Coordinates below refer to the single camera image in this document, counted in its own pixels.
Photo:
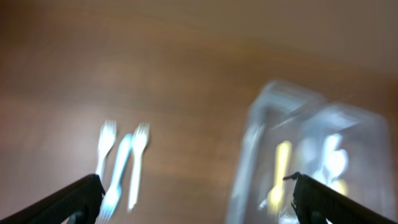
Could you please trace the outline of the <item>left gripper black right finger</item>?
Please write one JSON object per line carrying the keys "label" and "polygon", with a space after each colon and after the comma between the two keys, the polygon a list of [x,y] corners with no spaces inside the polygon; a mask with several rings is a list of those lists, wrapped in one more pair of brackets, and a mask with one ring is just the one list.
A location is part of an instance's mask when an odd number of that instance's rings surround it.
{"label": "left gripper black right finger", "polygon": [[283,179],[295,181],[291,206],[301,224],[396,224],[305,174]]}

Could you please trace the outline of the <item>yellow plastic spoon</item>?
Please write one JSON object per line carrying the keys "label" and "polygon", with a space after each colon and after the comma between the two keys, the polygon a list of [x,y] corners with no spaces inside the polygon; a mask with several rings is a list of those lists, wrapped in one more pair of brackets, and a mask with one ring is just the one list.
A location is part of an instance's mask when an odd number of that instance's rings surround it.
{"label": "yellow plastic spoon", "polygon": [[348,186],[343,179],[333,180],[330,184],[330,188],[341,195],[348,194]]}

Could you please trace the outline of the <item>left clear plastic container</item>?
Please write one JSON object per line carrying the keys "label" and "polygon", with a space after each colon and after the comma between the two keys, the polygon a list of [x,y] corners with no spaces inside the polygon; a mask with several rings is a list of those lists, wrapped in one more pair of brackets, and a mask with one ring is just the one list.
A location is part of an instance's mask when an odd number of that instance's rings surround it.
{"label": "left clear plastic container", "polygon": [[230,195],[226,224],[254,223],[257,216],[267,215],[267,195],[273,187],[275,170],[272,146],[279,141],[293,139],[289,133],[291,128],[286,131],[278,129],[286,128],[290,119],[314,112],[324,102],[325,99],[320,94],[292,83],[272,81],[265,85],[250,106],[244,131],[245,133],[252,124],[264,125],[251,184],[243,198],[232,198]]}

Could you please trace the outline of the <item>white plastic spoon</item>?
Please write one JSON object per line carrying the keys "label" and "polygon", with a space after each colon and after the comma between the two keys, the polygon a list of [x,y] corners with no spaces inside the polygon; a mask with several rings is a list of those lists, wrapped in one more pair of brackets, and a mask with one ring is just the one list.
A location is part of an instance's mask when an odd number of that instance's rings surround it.
{"label": "white plastic spoon", "polygon": [[335,133],[328,135],[323,142],[320,168],[314,172],[313,178],[324,185],[336,181],[348,167],[348,153],[340,149],[342,138]]}

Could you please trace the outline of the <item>white plastic fork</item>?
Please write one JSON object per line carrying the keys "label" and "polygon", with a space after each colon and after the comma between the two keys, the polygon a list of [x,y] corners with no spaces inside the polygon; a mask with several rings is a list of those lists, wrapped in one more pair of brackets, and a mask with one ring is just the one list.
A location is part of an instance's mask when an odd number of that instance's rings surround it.
{"label": "white plastic fork", "polygon": [[238,169],[234,181],[232,198],[243,198],[251,184],[252,172],[254,170],[255,157],[258,144],[264,131],[264,125],[252,124],[244,133],[241,144],[241,155],[239,157]]}
{"label": "white plastic fork", "polygon": [[131,213],[137,204],[142,172],[142,157],[149,142],[149,130],[149,123],[140,123],[136,128],[131,141],[134,163],[129,188],[129,200],[127,205],[128,213]]}
{"label": "white plastic fork", "polygon": [[127,160],[129,159],[132,137],[133,134],[126,134],[119,144],[111,183],[101,204],[98,223],[107,223],[109,221],[121,198],[121,179]]}
{"label": "white plastic fork", "polygon": [[114,120],[106,120],[99,132],[98,141],[98,160],[95,173],[103,179],[106,158],[114,143],[117,135],[117,123]]}

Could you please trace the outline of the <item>yellow plastic fork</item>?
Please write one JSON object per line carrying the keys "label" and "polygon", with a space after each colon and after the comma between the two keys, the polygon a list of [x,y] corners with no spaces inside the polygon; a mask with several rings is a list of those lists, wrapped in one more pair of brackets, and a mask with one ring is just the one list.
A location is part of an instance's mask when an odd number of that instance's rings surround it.
{"label": "yellow plastic fork", "polygon": [[283,178],[289,168],[291,151],[292,143],[290,141],[281,142],[275,149],[274,184],[267,196],[267,212],[270,215],[277,215],[284,204],[285,184]]}

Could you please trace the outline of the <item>right clear plastic container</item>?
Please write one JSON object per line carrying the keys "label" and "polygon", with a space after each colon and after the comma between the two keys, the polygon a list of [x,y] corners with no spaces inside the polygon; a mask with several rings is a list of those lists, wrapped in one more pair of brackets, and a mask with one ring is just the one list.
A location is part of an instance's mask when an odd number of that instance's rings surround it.
{"label": "right clear plastic container", "polygon": [[302,124],[302,142],[290,170],[313,178],[320,168],[322,147],[328,135],[342,135],[340,149],[348,153],[348,167],[338,178],[348,186],[346,197],[395,220],[394,171],[386,122],[377,114],[350,105],[321,109]]}

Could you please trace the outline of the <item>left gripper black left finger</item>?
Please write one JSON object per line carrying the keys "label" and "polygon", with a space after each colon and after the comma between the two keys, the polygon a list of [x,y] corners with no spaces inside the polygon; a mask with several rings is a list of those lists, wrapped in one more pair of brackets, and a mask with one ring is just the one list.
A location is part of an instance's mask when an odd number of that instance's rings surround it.
{"label": "left gripper black left finger", "polygon": [[99,175],[89,174],[42,200],[1,220],[1,224],[94,224],[104,188]]}

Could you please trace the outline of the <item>clear plastic container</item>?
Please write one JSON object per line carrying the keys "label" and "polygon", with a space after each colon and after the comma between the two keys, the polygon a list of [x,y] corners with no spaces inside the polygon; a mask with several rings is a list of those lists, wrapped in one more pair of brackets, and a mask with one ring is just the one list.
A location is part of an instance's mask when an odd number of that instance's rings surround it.
{"label": "clear plastic container", "polygon": [[325,99],[320,94],[292,83],[272,81],[265,85],[250,106],[244,131],[245,133],[252,124],[264,125],[251,184],[243,198],[232,198],[230,195],[226,224],[254,223],[257,216],[267,215],[267,195],[273,187],[275,170],[272,146],[279,141],[293,139],[289,133],[291,128],[286,131],[278,129],[286,128],[290,119],[314,112],[324,102]]}
{"label": "clear plastic container", "polygon": [[394,171],[386,122],[377,114],[350,105],[321,109],[302,124],[302,142],[290,170],[313,178],[320,168],[322,147],[328,135],[342,135],[340,149],[348,153],[348,167],[338,178],[348,186],[346,197],[395,220]]}

